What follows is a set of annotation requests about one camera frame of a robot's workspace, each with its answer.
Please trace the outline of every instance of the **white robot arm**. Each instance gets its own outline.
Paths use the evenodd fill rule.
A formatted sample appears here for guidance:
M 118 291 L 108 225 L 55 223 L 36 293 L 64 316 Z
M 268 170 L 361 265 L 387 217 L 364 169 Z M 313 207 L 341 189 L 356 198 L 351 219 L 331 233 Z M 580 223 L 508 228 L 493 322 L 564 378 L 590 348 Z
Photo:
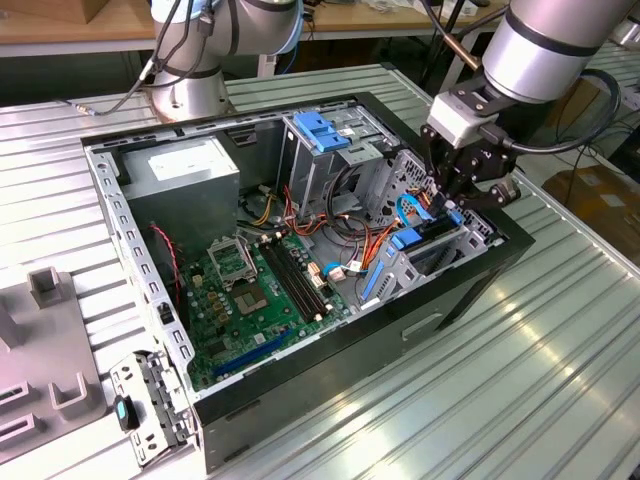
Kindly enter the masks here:
M 226 113 L 220 59 L 290 51 L 302 13 L 302 0 L 153 0 L 159 61 L 148 88 L 156 113 L 168 121 Z
M 423 3 L 435 23 L 429 0 Z M 434 210 L 447 201 L 474 209 L 503 207 L 519 196 L 509 177 L 517 155 L 568 151 L 610 124 L 620 106 L 618 84 L 606 72 L 583 69 L 634 4 L 635 0 L 513 0 L 482 65 L 442 32 L 476 75 L 437 95 L 422 128 L 432 154 L 427 170 L 439 190 Z M 597 77 L 611 92 L 609 108 L 597 126 L 582 138 L 548 147 L 511 138 L 505 115 L 561 98 L 580 76 Z M 473 188 L 473 182 L 492 179 L 501 180 L 485 194 Z

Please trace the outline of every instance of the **green motherboard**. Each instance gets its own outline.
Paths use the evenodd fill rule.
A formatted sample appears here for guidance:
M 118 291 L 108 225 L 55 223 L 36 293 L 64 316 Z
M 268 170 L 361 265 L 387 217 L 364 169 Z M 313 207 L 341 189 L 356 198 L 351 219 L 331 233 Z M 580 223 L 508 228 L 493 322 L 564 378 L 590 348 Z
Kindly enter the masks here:
M 349 315 L 333 290 L 311 285 L 307 264 L 312 260 L 300 240 L 289 235 L 281 245 L 304 275 L 307 288 L 313 288 L 323 303 L 331 305 L 330 311 L 319 321 L 304 318 L 257 244 L 246 250 L 257 273 L 252 282 L 243 280 L 225 289 L 209 255 L 184 265 L 181 273 L 187 283 L 189 338 L 195 349 L 188 371 L 195 390 L 207 388 Z M 242 253 L 235 248 L 226 247 L 213 256 L 223 274 L 244 267 Z

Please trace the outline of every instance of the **red cable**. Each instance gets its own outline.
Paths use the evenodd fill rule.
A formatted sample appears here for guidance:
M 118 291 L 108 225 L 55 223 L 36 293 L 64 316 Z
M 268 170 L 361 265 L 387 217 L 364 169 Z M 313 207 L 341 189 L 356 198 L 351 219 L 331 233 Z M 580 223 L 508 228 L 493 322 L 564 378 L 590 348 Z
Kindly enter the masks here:
M 164 240 L 164 243 L 167 244 L 167 248 L 169 249 L 169 254 L 171 255 L 171 263 L 173 266 L 173 278 L 176 282 L 176 306 L 180 304 L 180 279 L 179 279 L 179 270 L 178 270 L 178 261 L 176 260 L 176 254 L 173 251 L 173 244 L 166 233 L 164 233 L 159 227 L 155 225 L 149 225 L 154 231 L 156 231 Z

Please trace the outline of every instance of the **blue pcie slot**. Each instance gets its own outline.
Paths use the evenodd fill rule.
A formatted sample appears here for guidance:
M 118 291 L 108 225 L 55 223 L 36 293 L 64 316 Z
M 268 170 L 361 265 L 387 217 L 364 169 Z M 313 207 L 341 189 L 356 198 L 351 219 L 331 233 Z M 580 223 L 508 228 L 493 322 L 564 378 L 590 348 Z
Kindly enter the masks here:
M 282 346 L 285 338 L 291 335 L 292 332 L 293 330 L 287 330 L 286 332 L 280 334 L 277 338 L 269 340 L 267 343 L 263 343 L 250 352 L 243 353 L 238 358 L 235 358 L 230 362 L 225 363 L 224 365 L 216 367 L 213 370 L 213 376 L 218 377 L 220 375 L 224 375 L 225 373 L 232 372 L 239 367 L 244 367 L 245 365 L 253 362 L 254 360 L 260 358 L 262 355 L 266 355 L 267 353 L 271 353 L 274 350 L 277 350 Z

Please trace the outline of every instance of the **workbench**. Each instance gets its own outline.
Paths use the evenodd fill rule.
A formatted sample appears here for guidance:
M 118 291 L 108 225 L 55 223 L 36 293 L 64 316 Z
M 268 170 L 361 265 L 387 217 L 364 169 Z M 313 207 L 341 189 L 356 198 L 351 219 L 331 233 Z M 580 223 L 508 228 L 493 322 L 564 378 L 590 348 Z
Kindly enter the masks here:
M 240 111 L 370 91 L 409 126 L 430 99 L 382 66 L 228 83 Z M 83 100 L 108 108 L 118 96 Z M 73 275 L 102 386 L 153 348 L 79 138 L 156 124 L 136 95 L 107 117 L 58 103 L 0 109 L 0 287 Z M 536 240 L 451 327 L 226 464 L 216 478 L 620 478 L 640 461 L 640 271 L 521 175 L 506 212 Z M 201 479 L 192 447 L 141 478 Z M 0 466 L 0 478 L 129 478 L 113 413 Z

